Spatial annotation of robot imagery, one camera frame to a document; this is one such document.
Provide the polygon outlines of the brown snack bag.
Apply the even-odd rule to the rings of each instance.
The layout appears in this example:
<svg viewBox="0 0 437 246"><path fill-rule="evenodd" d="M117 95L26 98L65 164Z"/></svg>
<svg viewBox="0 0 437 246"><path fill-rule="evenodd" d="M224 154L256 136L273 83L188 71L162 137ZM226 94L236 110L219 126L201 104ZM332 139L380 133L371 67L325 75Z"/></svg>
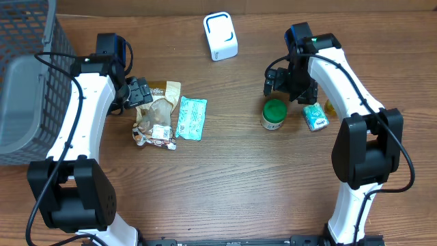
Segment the brown snack bag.
<svg viewBox="0 0 437 246"><path fill-rule="evenodd" d="M135 107L136 122L132 137L138 146L147 144L175 150L176 140L171 127L171 114L178 105L181 83L176 81L150 81L152 102Z"/></svg>

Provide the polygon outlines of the green lid jar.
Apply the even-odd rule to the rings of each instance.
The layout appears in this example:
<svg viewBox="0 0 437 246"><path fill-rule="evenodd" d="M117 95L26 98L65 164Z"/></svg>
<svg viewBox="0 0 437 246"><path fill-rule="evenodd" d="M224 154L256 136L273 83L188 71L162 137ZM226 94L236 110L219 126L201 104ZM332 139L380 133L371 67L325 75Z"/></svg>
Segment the green lid jar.
<svg viewBox="0 0 437 246"><path fill-rule="evenodd" d="M287 105L278 99L272 99L266 102L262 110L261 125L269 130L277 130L283 124L287 117Z"/></svg>

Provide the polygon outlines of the yellow liquid bottle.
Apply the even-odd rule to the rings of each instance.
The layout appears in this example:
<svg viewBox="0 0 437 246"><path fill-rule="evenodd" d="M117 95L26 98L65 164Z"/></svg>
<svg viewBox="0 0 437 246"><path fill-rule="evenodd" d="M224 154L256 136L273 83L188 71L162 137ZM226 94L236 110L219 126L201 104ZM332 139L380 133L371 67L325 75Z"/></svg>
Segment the yellow liquid bottle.
<svg viewBox="0 0 437 246"><path fill-rule="evenodd" d="M327 100L324 104L324 111L326 114L331 115L331 116L337 115L335 108L333 107L331 101L329 101L329 100Z"/></svg>

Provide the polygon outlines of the small teal tissue pack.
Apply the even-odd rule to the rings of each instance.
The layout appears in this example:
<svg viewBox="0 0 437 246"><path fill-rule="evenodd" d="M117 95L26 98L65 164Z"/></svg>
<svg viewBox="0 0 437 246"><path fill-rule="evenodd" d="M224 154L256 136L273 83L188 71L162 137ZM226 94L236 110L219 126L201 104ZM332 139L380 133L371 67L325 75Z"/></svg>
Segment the small teal tissue pack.
<svg viewBox="0 0 437 246"><path fill-rule="evenodd" d="M319 131L329 125L328 118L318 102L303 107L302 114L310 131Z"/></svg>

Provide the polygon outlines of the teal wet wipes pack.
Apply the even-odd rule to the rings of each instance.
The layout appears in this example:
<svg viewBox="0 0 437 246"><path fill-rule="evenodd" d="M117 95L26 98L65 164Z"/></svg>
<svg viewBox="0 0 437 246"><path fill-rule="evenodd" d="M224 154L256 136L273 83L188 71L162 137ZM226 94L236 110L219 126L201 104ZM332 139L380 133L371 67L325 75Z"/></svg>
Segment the teal wet wipes pack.
<svg viewBox="0 0 437 246"><path fill-rule="evenodd" d="M206 119L206 99L181 97L176 137L185 140L201 141Z"/></svg>

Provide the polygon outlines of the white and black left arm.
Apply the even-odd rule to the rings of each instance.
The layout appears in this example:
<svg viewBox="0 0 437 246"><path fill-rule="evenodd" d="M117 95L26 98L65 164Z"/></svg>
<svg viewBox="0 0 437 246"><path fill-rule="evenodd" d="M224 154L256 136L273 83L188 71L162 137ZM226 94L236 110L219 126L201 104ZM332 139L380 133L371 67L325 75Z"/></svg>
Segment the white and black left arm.
<svg viewBox="0 0 437 246"><path fill-rule="evenodd" d="M25 230L32 245L31 228L40 213L48 228L72 237L65 245L86 238L91 245L143 245L140 231L117 213L115 189L98 164L106 117L140 103L151 102L143 78L130 77L132 63L124 53L104 51L74 57L69 70L35 58L66 75L73 85L61 130L43 161L33 161L27 180L36 199Z"/></svg>

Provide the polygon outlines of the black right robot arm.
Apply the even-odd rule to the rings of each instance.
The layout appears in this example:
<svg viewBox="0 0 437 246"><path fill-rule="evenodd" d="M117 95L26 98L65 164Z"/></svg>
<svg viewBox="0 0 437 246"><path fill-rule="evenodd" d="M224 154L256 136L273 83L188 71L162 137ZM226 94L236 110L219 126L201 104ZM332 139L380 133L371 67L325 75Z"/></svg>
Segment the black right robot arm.
<svg viewBox="0 0 437 246"><path fill-rule="evenodd" d="M385 109L349 66L338 39L290 28L285 32L287 68L269 65L264 95L288 94L290 101L313 105L321 86L341 126L331 154L340 180L332 217L321 236L304 236L317 245L383 245L381 236L366 236L364 225L377 193L397 171L407 152L401 144L404 119L397 109Z"/></svg>

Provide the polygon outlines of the white barcode scanner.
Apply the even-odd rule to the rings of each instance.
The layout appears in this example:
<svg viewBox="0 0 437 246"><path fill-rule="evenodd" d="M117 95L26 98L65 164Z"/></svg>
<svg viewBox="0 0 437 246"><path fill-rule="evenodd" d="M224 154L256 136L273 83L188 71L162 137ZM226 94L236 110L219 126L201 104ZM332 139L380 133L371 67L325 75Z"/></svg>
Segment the white barcode scanner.
<svg viewBox="0 0 437 246"><path fill-rule="evenodd" d="M213 61L221 61L238 54L238 41L229 13L216 12L207 15L203 20L203 27Z"/></svg>

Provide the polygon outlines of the grey plastic mesh basket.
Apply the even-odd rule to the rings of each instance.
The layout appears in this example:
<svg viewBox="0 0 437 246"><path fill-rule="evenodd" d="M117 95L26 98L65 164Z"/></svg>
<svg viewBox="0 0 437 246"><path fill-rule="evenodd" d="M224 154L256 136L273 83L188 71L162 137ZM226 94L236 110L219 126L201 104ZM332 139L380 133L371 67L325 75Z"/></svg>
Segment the grey plastic mesh basket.
<svg viewBox="0 0 437 246"><path fill-rule="evenodd" d="M45 159L70 100L74 48L55 0L1 2L1 165Z"/></svg>

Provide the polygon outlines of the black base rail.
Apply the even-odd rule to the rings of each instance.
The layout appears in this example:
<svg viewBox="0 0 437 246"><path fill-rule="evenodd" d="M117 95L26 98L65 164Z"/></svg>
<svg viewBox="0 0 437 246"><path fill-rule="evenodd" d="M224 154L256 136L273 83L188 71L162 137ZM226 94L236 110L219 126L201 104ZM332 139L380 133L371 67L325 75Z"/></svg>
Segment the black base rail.
<svg viewBox="0 0 437 246"><path fill-rule="evenodd" d="M323 236L291 236L290 238L267 238L253 240L177 241L175 239L143 240L147 246L323 246L335 245Z"/></svg>

